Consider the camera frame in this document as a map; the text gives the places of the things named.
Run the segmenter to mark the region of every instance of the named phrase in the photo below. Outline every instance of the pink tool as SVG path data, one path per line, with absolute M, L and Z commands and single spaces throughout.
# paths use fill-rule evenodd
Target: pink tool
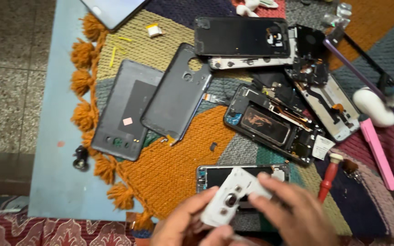
M 370 150 L 375 157 L 376 164 L 380 169 L 386 188 L 388 190 L 394 190 L 394 176 L 391 172 L 390 165 L 387 161 L 386 155 L 384 154 L 383 147 L 378 139 L 378 135 L 376 134 L 372 121 L 366 114 L 361 114 L 358 121 L 360 122 L 360 128 L 363 132 L 364 139 L 369 143 Z

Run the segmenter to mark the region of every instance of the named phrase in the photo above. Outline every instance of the phone button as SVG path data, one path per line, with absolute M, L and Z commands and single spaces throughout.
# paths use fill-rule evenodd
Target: phone button
M 96 15 L 101 15 L 101 9 L 97 6 L 92 7 L 92 12 L 94 12 Z

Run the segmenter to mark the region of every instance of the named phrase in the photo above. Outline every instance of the carpet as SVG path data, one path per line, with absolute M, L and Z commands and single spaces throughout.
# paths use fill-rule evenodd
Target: carpet
M 348 34 L 361 47 L 369 50 L 369 54 L 394 55 L 394 2 L 380 0 L 360 3 L 350 0 L 347 3 L 353 5 L 353 17 L 347 28 Z M 333 5 L 314 0 L 310 6 L 303 6 L 299 5 L 299 1 L 287 0 L 285 16 L 290 23 L 298 22 L 318 27 L 318 18 L 323 15 L 322 13 L 330 11 L 333 8 L 331 6 Z M 79 72 L 83 69 L 92 69 L 92 78 L 87 78 L 84 84 L 79 83 L 78 77 L 73 77 L 73 84 L 76 84 L 75 92 L 83 91 L 76 88 L 88 86 L 91 102 L 80 98 L 81 102 L 74 110 L 72 121 L 83 132 L 82 143 L 96 160 L 94 174 L 100 176 L 107 184 L 113 184 L 108 195 L 114 200 L 116 207 L 132 208 L 133 198 L 143 205 L 144 212 L 136 218 L 137 229 L 152 228 L 151 216 L 166 218 L 179 202 L 194 194 L 194 171 L 199 165 L 223 165 L 230 162 L 266 164 L 281 163 L 285 160 L 280 154 L 236 134 L 225 126 L 222 116 L 226 108 L 208 102 L 200 105 L 183 140 L 173 147 L 161 143 L 155 133 L 149 132 L 145 148 L 136 162 L 116 160 L 90 148 L 98 116 L 106 104 L 121 60 L 131 59 L 159 70 L 166 70 L 179 44 L 194 42 L 192 23 L 195 16 L 234 14 L 235 8 L 229 0 L 156 0 L 150 1 L 114 34 L 108 34 L 105 30 L 96 33 L 92 31 L 97 25 L 95 20 L 89 15 L 84 19 L 85 34 L 88 34 L 87 37 L 92 41 L 97 41 L 97 46 L 79 41 L 74 44 L 72 57 Z M 153 22 L 159 23 L 165 35 L 148 37 L 145 26 Z M 115 46 L 122 47 L 125 53 L 116 52 L 112 59 Z M 357 54 L 347 46 L 342 45 L 341 51 L 351 60 L 357 59 Z M 381 65 L 388 71 L 394 69 L 389 66 L 390 64 L 394 62 Z M 331 68 L 335 70 L 333 73 L 344 81 L 340 82 L 343 89 L 353 90 L 358 86 L 358 80 L 353 79 L 344 68 L 339 68 L 340 66 L 338 60 L 331 58 Z M 216 95 L 232 95 L 240 83 L 251 81 L 250 75 L 243 70 L 216 72 L 214 76 L 208 92 Z M 383 147 L 386 148 L 387 144 L 390 144 L 393 134 L 393 127 L 380 133 Z M 212 142 L 218 144 L 214 152 L 209 150 Z M 240 154 L 240 151 L 246 151 L 246 154 Z M 362 177 L 362 182 L 357 183 L 339 170 L 333 188 L 323 204 L 337 232 L 340 235 L 394 237 L 394 201 L 385 190 L 360 133 L 354 134 L 333 151 L 357 162 Z M 290 164 L 293 182 L 317 193 L 326 164 L 325 161 L 317 161 L 307 168 Z M 114 182 L 114 172 L 117 172 L 125 184 Z M 242 222 L 237 223 L 237 229 L 264 230 L 268 226 L 267 223 L 263 220 L 257 221 L 256 218 L 244 218 Z
M 0 215 L 0 246 L 148 246 L 132 222 L 27 217 L 27 210 Z M 394 245 L 394 239 L 340 237 L 341 246 Z

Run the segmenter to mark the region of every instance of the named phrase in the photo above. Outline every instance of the camera lens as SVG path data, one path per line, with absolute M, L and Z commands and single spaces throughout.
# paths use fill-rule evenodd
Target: camera lens
M 236 195 L 235 195 L 234 193 L 230 193 L 230 194 L 228 194 L 227 197 L 226 197 L 225 204 L 226 204 L 226 206 L 228 206 L 229 208 L 231 208 L 231 207 L 233 207 L 233 205 L 235 205 L 236 200 L 237 200 Z

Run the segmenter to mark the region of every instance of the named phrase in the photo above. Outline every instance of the blue table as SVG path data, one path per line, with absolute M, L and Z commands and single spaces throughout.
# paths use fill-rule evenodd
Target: blue table
M 93 175 L 93 160 L 88 161 L 88 172 L 80 172 L 72 166 L 75 159 L 72 154 L 80 145 L 81 132 L 70 122 L 79 103 L 69 89 L 75 70 L 70 53 L 76 38 L 84 37 L 79 18 L 86 12 L 80 0 L 57 1 L 28 215 L 125 221 L 125 211 L 114 210 L 112 200 L 107 199 L 110 186 Z M 64 142 L 63 147 L 57 146 L 59 141 Z M 135 200 L 134 209 L 130 211 L 142 210 L 141 204 Z

